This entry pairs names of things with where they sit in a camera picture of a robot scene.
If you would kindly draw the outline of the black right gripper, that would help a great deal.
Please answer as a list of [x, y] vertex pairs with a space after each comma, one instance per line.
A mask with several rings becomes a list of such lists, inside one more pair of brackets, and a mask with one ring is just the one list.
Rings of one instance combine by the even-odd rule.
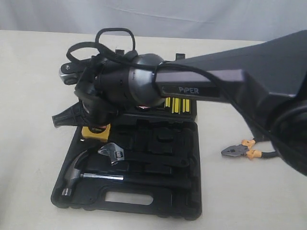
[[52, 116], [54, 127], [99, 127], [111, 123], [127, 105], [127, 66], [92, 57], [74, 93], [79, 102]]

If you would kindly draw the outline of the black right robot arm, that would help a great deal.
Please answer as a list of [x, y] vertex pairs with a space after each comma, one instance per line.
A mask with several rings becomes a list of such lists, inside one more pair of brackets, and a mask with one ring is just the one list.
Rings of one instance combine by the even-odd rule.
[[99, 127], [132, 107], [157, 107], [167, 98], [231, 104], [273, 145], [282, 160], [307, 173], [307, 33], [295, 32], [257, 45], [167, 61], [119, 54], [100, 42], [72, 45], [71, 70], [78, 102], [52, 117], [60, 126]]

